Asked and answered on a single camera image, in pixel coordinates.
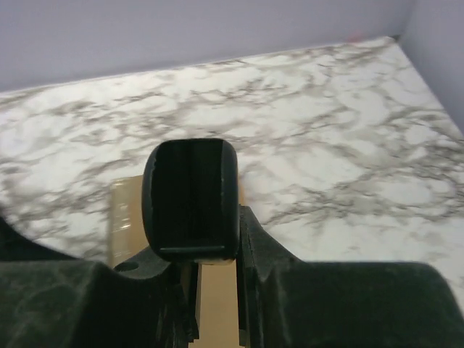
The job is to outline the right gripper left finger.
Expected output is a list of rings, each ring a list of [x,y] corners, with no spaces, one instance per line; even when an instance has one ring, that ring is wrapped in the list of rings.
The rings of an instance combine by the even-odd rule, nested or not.
[[[3,262],[3,347],[187,347],[199,336],[180,268],[144,249],[89,260]]]

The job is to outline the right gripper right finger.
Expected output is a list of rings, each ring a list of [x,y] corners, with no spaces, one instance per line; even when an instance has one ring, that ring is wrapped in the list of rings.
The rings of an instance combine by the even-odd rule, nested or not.
[[[240,211],[236,260],[243,347],[461,347],[463,314],[420,262],[305,262],[253,211]]]

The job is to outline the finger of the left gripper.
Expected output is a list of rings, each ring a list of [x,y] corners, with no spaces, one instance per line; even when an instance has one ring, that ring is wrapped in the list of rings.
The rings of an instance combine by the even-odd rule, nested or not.
[[[74,260],[75,258],[49,249],[25,238],[8,222],[0,218],[0,260],[1,261],[48,261]]]

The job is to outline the brown cardboard express box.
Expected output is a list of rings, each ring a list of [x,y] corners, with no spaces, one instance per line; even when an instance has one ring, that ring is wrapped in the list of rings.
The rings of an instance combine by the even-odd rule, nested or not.
[[[114,267],[148,246],[141,217],[141,176],[111,185],[109,264]],[[236,263],[201,265],[199,338],[190,347],[238,347]]]

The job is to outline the orange utility knife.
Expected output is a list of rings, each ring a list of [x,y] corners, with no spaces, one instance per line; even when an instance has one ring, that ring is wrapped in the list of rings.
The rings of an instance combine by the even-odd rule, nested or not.
[[[236,150],[221,138],[162,142],[146,161],[141,211],[149,246],[162,259],[234,260],[240,242]]]

